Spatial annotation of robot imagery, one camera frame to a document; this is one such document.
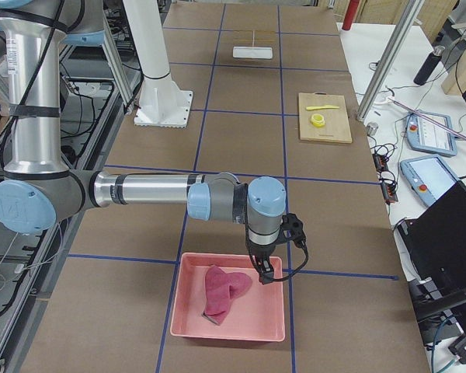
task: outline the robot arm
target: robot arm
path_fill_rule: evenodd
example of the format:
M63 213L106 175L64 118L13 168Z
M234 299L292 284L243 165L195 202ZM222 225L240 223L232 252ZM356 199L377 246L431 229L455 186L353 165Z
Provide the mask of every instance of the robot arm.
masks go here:
M245 225L245 244L263 284L291 277L307 263L308 252L302 222L283 215L286 191L279 181L261 177L247 186L227 173L110 175L68 169L62 162L58 46L67 33L87 38L103 32L102 14L102 0L0 0L12 133L12 161L4 165L7 180L0 183L0 221L15 232L35 234L89 208L186 203L192 218ZM169 69L167 58L165 64ZM170 77L159 79L162 88ZM275 279L270 255L289 241L306 259Z

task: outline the white table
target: white table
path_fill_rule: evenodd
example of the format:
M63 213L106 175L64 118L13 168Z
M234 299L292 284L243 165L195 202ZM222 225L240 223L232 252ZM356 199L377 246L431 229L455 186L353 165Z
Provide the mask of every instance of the white table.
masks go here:
M391 25L370 25L370 24L353 24L350 31L340 30L340 38L342 40L343 49L346 54L347 64L349 65L350 73L354 89L356 90L357 99L360 101L362 95L365 93L367 85L373 76L373 71L369 69L369 63L380 60L383 50L390 38L394 29ZM404 85L414 85L413 79L418 72L421 64L424 62L428 53L432 51L432 46L426 39L424 33L419 26L414 26L408 37L406 38L402 49L398 54L395 63L385 80L385 85L388 87L400 87ZM437 74L444 71L442 64L436 68L432 74L432 78ZM406 88L396 89L395 99L404 103L407 106L416 108L423 95L430 89L431 90L426 98L421 103L419 109L434 113L443 113L450 116L454 129L459 131L458 120L466 114L466 103L460 96L447 96L443 93L441 84L447 77L447 73L441 75L434 83L425 84L419 88ZM394 129L394 122L403 118L406 111L398 108L397 106L389 103L386 105L373 106L370 113L367 115L365 124L374 121L379 123L380 127L374 136L378 144L387 142L395 143L396 135ZM466 135L466 116L462 118L462 126L464 128L463 134ZM403 131L404 122L400 120L396 123L397 132ZM417 158L426 155L426 153L417 152L412 150L407 141L402 141L399 137L398 149L388 162L388 167L398 177L398 203L391 206L390 222L394 225L402 218L417 218L426 209L420 199L410 188L407 181L398 173L399 160ZM457 142L457 155L453 158L444 158L447 164L458 175L466 175L466 142ZM418 277L416 272L412 269L412 264L405 246L395 233L395 241L397 242L398 251L401 254L402 266L405 276L408 280ZM440 370L450 359L453 357L448 351L447 346L454 341L455 338L445 340L439 344L435 351L435 369ZM466 365L456 363L451 367L449 372L452 373L466 373Z

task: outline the plastic bin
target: plastic bin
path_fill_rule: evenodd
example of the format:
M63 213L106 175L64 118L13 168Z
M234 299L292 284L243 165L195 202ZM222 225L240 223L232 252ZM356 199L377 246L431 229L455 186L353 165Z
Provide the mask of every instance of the plastic bin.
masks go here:
M275 277L282 276L281 258L271 256ZM202 316L206 304L205 273L215 264L224 272L243 272L252 286L231 304L220 326ZM283 283L262 285L246 255L184 253L172 310L171 334L221 340L281 342L285 338Z

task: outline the wooden cutting board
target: wooden cutting board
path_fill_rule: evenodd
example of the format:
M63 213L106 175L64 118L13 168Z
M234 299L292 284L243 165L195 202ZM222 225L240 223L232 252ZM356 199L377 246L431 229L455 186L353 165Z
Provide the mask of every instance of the wooden cutting board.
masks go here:
M339 109L306 110L307 106L336 105ZM319 113L325 117L325 126L317 128L311 123L311 115ZM316 93L298 94L299 134L301 140L352 143L345 97L319 95Z

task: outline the black screen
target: black screen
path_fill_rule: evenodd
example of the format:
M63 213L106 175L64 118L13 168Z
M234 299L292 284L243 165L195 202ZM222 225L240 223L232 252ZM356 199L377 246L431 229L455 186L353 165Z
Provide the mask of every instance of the black screen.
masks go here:
M454 184L409 227L412 262L443 295L466 287L466 186ZM466 304L452 309L466 334Z

